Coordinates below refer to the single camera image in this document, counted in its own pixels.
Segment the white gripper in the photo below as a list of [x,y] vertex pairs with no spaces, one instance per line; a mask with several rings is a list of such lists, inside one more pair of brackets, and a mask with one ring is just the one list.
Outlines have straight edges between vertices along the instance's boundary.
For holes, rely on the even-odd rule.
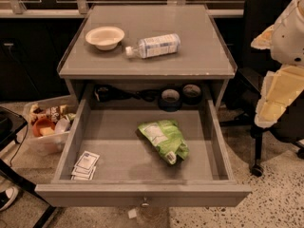
[[286,64],[276,72],[268,71],[262,83],[255,124],[268,128],[304,90],[304,0],[292,0],[251,47],[270,49],[274,60]]

